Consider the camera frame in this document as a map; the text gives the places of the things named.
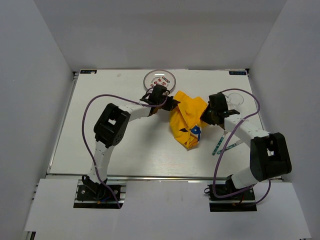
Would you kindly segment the yellow Pikachu cloth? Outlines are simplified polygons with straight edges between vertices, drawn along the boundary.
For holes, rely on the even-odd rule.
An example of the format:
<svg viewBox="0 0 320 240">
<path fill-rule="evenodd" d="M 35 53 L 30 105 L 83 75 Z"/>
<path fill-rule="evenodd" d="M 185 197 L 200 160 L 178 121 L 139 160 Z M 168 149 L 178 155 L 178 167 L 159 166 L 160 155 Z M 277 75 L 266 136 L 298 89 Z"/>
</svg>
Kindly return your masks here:
<svg viewBox="0 0 320 240">
<path fill-rule="evenodd" d="M 182 91 L 178 91 L 173 99 L 178 104 L 170 112 L 169 126 L 174 139 L 190 150 L 198 145 L 202 129 L 207 126 L 201 116 L 208 103 L 199 96 L 191 98 Z"/>
</svg>

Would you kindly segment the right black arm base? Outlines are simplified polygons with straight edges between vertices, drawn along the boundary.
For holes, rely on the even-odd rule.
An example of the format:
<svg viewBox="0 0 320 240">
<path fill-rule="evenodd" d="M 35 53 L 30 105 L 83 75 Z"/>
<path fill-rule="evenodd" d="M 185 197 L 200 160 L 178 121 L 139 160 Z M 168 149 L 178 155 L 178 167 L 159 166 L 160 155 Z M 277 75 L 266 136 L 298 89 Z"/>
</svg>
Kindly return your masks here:
<svg viewBox="0 0 320 240">
<path fill-rule="evenodd" d="M 210 184 L 204 189 L 204 194 L 208 195 L 209 210 L 213 213 L 257 211 L 253 189 L 246 190 L 237 195 L 218 198 L 213 193 L 213 185 Z"/>
</svg>

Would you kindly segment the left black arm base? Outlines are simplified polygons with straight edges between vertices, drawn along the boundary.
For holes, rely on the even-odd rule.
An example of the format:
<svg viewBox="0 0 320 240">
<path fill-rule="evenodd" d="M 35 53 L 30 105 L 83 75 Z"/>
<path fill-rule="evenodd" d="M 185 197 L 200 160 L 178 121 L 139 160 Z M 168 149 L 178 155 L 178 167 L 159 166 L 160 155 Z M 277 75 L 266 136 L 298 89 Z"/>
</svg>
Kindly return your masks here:
<svg viewBox="0 0 320 240">
<path fill-rule="evenodd" d="M 74 197 L 73 207 L 75 209 L 114 209 L 119 210 L 126 198 L 127 183 L 125 181 L 112 180 L 107 182 L 116 196 L 119 206 L 111 191 L 102 185 L 97 193 L 90 190 L 79 180 Z"/>
</svg>

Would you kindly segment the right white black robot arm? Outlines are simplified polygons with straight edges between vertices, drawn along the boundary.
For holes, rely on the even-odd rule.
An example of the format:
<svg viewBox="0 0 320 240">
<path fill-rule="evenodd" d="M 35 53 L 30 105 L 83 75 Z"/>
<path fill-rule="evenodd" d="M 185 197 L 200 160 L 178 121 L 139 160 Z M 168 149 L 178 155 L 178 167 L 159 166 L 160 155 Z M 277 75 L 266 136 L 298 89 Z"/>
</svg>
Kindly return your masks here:
<svg viewBox="0 0 320 240">
<path fill-rule="evenodd" d="M 200 119 L 228 132 L 228 141 L 236 136 L 250 148 L 249 166 L 227 177 L 225 195 L 219 195 L 216 181 L 212 182 L 212 193 L 218 199 L 236 200 L 255 184 L 292 172 L 285 136 L 279 132 L 270 133 L 250 123 L 248 118 L 255 115 L 257 112 L 241 116 L 239 111 L 229 109 L 222 92 L 209 96 L 208 106 Z"/>
</svg>

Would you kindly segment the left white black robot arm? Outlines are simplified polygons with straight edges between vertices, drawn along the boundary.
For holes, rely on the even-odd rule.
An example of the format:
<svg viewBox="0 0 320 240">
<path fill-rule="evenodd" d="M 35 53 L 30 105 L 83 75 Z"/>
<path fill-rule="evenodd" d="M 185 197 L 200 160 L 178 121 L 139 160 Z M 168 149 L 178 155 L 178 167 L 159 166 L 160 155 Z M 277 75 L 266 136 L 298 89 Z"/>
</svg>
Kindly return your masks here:
<svg viewBox="0 0 320 240">
<path fill-rule="evenodd" d="M 94 199 L 100 200 L 105 196 L 113 196 L 117 199 L 114 191 L 107 185 L 107 171 L 112 152 L 115 146 L 122 141 L 129 122 L 150 117 L 160 109 L 171 112 L 178 106 L 179 101 L 169 94 L 170 91 L 166 87 L 156 85 L 148 89 L 139 101 L 112 94 L 97 95 L 89 101 L 82 117 L 81 135 L 92 159 L 92 165 L 89 173 L 82 177 L 82 183 Z M 91 104 L 102 97 L 116 98 L 128 104 L 117 106 L 109 103 L 106 105 L 93 127 L 95 148 L 92 152 L 85 136 L 85 121 Z"/>
</svg>

